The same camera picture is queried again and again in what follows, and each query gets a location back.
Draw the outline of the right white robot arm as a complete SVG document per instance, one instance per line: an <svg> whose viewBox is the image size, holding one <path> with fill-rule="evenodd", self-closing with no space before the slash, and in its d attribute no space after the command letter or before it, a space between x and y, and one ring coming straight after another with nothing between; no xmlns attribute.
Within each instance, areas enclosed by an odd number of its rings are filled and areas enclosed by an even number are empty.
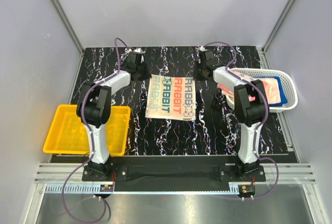
<svg viewBox="0 0 332 224"><path fill-rule="evenodd" d="M212 80L233 93L234 112L241 123L241 141L233 173L248 180L259 169L258 144L262 125L267 120L269 105L261 80L253 80L226 66L219 65L212 50L199 51L194 79Z"/></svg>

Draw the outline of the pink patterned towel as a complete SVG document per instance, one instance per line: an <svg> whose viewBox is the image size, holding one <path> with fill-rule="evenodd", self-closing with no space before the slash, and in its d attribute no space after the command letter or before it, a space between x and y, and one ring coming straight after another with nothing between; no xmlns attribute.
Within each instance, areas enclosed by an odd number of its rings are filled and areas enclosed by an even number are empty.
<svg viewBox="0 0 332 224"><path fill-rule="evenodd" d="M266 93L266 97L268 100L269 105L277 105L281 104L281 93L280 93L280 86L279 81L276 78L270 78L270 77L259 77L259 80L261 80L264 84L264 89ZM234 101L234 94L228 89L225 85L217 82L217 87L222 90L222 94L229 97L232 101Z"/></svg>

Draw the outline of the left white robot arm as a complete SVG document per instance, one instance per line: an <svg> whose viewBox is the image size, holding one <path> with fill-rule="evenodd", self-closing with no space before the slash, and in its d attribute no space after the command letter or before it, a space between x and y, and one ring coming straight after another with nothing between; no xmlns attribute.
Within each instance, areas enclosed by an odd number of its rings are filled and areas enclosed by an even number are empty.
<svg viewBox="0 0 332 224"><path fill-rule="evenodd" d="M143 51L136 48L128 51L119 70L96 82L85 82L82 87L76 114L84 124L89 142L89 159L84 166L100 180L107 180L112 175L112 158L106 142L112 95L133 81L144 81L150 77Z"/></svg>

